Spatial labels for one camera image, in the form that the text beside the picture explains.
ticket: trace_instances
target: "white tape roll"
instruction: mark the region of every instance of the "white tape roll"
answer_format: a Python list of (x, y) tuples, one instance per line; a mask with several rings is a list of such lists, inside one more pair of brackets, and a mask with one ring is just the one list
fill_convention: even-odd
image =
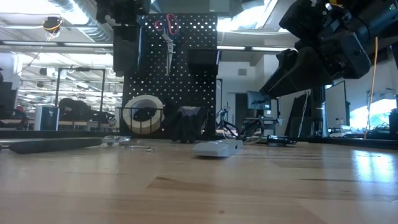
[[(125, 108), (163, 109), (163, 103), (158, 99), (158, 97), (152, 95), (142, 95), (128, 101), (128, 103), (125, 105)], [(123, 109), (123, 119), (131, 131), (137, 134), (150, 134), (160, 128), (160, 125), (164, 120), (162, 110), (156, 110), (155, 115), (152, 117), (152, 125), (151, 120), (143, 122), (135, 121), (134, 115), (137, 113), (137, 111), (138, 109)]]

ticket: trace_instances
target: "wire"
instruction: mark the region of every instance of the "wire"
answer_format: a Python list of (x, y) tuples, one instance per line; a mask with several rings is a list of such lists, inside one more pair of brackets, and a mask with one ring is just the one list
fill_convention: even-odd
[(43, 29), (45, 29), (45, 30), (47, 30), (47, 31), (53, 31), (53, 32), (54, 32), (54, 30), (58, 29), (58, 28), (62, 25), (62, 23), (63, 23), (63, 19), (61, 19), (61, 20), (60, 20), (60, 23), (59, 23), (58, 25), (56, 25), (55, 27), (45, 28), (45, 27), (43, 26)]
[[(54, 36), (53, 34), (54, 34), (54, 32), (55, 31), (53, 31), (53, 33), (52, 34), (50, 34), (50, 33), (48, 33), (48, 34), (50, 34), (51, 35), (51, 37), (47, 37), (47, 34), (46, 34), (46, 38), (47, 38), (47, 40), (46, 40), (46, 42), (48, 42), (48, 41), (50, 41), (50, 40), (52, 40), (52, 39), (54, 39), (54, 38), (56, 38), (56, 37), (59, 37), (59, 33), (58, 33), (58, 35), (57, 36)], [(21, 70), (21, 71), (19, 71), (19, 72), (17, 72), (17, 74), (16, 75), (19, 75), (19, 74), (21, 74), (23, 71), (25, 71), (28, 67), (30, 67), (31, 65), (32, 65), (32, 63), (37, 59), (37, 57), (42, 53), (42, 51), (43, 51), (43, 47), (41, 48), (41, 50), (40, 50), (40, 52)]]
[[(372, 102), (373, 102), (373, 91), (374, 91), (374, 80), (376, 79), (376, 68), (377, 68), (377, 53), (379, 51), (379, 38), (376, 37), (374, 40), (375, 43), (375, 53), (374, 53), (374, 68), (373, 68), (373, 80), (372, 80), (372, 90), (371, 90), (371, 101), (369, 104), (369, 110), (368, 110), (368, 123), (369, 123), (369, 128), (371, 124), (370, 116), (371, 116), (371, 107), (372, 107)], [(366, 125), (366, 130), (365, 130), (365, 135), (364, 139), (366, 139), (366, 135), (368, 134), (368, 126)]]
[(303, 115), (301, 117), (300, 127), (298, 128), (298, 138), (301, 135), (301, 130), (303, 128), (304, 114), (305, 114), (305, 110), (307, 109), (308, 92), (306, 91), (305, 94), (306, 94), (306, 97), (305, 97), (305, 103), (304, 103), (304, 107), (303, 107)]

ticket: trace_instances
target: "desk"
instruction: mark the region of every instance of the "desk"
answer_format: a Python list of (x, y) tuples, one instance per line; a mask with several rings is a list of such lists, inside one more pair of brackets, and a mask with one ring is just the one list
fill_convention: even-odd
[(222, 160), (192, 146), (0, 152), (1, 223), (395, 223), (398, 151), (245, 146)]
[[(7, 124), (19, 124), (21, 121), (19, 119), (4, 119), (0, 120), (3, 123)], [(34, 120), (28, 120), (28, 124), (35, 124)], [(64, 125), (64, 126), (72, 126), (73, 129), (76, 129), (76, 126), (84, 126), (85, 131), (90, 131), (91, 128), (100, 128), (101, 131), (107, 130), (110, 128), (109, 124), (103, 124), (99, 123), (97, 121), (59, 121), (58, 126)]]

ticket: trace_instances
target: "pipe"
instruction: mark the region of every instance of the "pipe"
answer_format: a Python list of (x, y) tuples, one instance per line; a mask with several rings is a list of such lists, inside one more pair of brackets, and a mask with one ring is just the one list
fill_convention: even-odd
[(82, 33), (94, 42), (112, 42), (113, 37), (104, 27), (102, 27), (91, 14), (82, 7), (80, 0), (49, 0), (55, 7), (60, 8), (62, 14), (69, 14), (73, 18), (85, 16), (88, 22), (84, 26), (95, 26), (95, 28), (78, 28)]

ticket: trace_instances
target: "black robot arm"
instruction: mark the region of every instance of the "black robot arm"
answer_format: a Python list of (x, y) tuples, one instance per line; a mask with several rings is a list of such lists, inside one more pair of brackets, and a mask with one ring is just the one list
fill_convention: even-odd
[(300, 39), (297, 51), (277, 56), (279, 67), (261, 93), (278, 97), (368, 73), (372, 63), (364, 49), (397, 24), (397, 0), (328, 2), (298, 0), (285, 13), (280, 26)]

